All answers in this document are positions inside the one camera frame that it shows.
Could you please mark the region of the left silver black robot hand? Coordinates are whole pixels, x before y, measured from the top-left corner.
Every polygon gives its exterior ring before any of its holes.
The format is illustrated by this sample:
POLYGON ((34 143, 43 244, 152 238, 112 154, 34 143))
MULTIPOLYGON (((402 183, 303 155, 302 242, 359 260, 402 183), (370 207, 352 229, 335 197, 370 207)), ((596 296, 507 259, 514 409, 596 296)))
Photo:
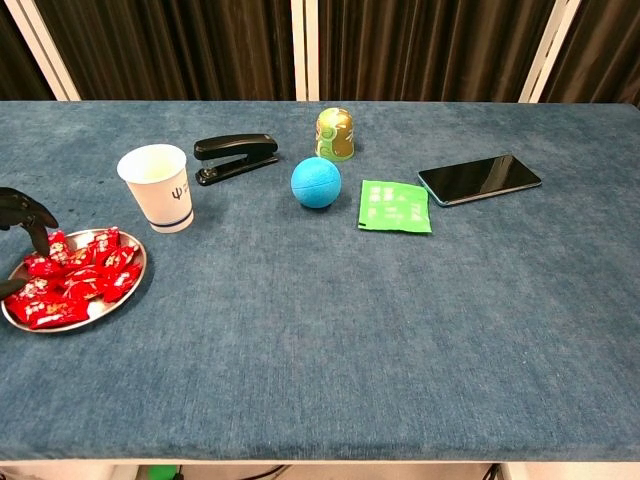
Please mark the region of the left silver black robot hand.
POLYGON ((34 250, 41 256, 50 254, 48 228, 57 228, 58 221, 49 210, 27 194, 10 188, 1 188, 1 230, 22 227, 30 236, 34 250))

